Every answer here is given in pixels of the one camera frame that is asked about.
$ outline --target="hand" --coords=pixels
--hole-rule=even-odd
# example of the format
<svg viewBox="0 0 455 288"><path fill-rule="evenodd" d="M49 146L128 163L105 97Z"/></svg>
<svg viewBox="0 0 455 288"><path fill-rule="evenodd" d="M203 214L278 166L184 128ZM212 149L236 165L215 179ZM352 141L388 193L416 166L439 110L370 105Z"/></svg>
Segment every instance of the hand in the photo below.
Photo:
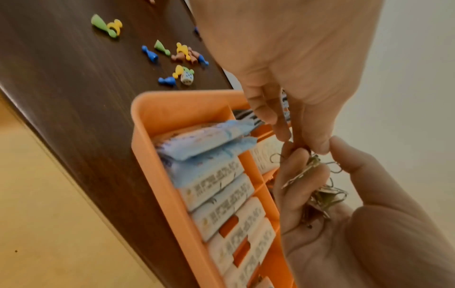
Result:
<svg viewBox="0 0 455 288"><path fill-rule="evenodd" d="M329 151L335 118L357 90L382 0L191 0L199 32L278 139Z"/></svg>
<svg viewBox="0 0 455 288"><path fill-rule="evenodd" d="M283 252L298 287L455 287L455 252L422 208L371 155L340 138L330 152L364 205L328 210L331 220L302 224L302 207L324 185L326 165L310 170L288 190L281 187L307 163L305 149L285 143L273 194L280 210Z"/></svg>

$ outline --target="orange plastic organizer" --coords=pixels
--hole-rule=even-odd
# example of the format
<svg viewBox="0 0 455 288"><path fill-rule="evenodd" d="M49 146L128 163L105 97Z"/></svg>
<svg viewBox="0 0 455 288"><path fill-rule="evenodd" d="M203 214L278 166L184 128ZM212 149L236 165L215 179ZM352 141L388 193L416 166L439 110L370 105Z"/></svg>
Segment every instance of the orange plastic organizer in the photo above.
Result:
<svg viewBox="0 0 455 288"><path fill-rule="evenodd" d="M140 94L131 107L135 124L131 147L202 288L223 288L225 285L150 137L196 124L235 119L232 110L236 109L249 109L249 106L243 92L234 90L146 92ZM268 125L252 133L259 141L272 134ZM261 175L249 151L241 154L239 159L255 187L253 196L261 201L276 232L259 274L268 276L276 288L291 288L293 278L281 251L280 216L265 186L273 171Z"/></svg>

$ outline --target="wooden table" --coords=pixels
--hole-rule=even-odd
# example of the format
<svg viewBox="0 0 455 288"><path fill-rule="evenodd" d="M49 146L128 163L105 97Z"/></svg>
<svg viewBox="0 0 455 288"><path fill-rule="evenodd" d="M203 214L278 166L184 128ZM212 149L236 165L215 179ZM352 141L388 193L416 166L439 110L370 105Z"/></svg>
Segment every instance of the wooden table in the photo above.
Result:
<svg viewBox="0 0 455 288"><path fill-rule="evenodd" d="M152 64L141 46L159 39L174 53L176 42L188 44L211 65L192 67L187 89L231 86L193 34L183 0L156 2L0 1L0 88L163 284L197 287L130 148L132 100L171 89L157 78L176 66L162 54ZM95 13L123 22L118 40L91 26Z"/></svg>

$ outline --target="dice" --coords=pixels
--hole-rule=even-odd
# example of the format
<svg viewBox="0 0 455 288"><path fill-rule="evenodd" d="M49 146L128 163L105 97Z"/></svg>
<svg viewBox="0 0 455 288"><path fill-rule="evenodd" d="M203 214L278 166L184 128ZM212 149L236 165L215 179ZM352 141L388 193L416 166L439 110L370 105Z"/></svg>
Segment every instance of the dice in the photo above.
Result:
<svg viewBox="0 0 455 288"><path fill-rule="evenodd" d="M188 85L188 86L190 86L193 83L193 80L194 80L194 75L188 71L184 71L182 73L182 75L180 76L180 81L183 84Z"/></svg>

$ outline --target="light blue packet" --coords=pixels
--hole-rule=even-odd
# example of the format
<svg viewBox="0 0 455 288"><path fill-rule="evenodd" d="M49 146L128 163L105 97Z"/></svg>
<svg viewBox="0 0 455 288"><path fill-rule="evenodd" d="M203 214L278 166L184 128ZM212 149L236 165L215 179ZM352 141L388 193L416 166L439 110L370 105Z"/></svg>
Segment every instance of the light blue packet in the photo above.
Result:
<svg viewBox="0 0 455 288"><path fill-rule="evenodd" d="M255 122L252 119L228 120L209 127L198 126L196 130L188 128L160 135L154 137L152 142L160 155L185 161L242 135L247 135L254 128Z"/></svg>
<svg viewBox="0 0 455 288"><path fill-rule="evenodd" d="M229 162L251 149L256 142L255 137L242 137L186 161L178 161L167 156L161 156L161 161L174 187L182 188L204 177L215 166Z"/></svg>

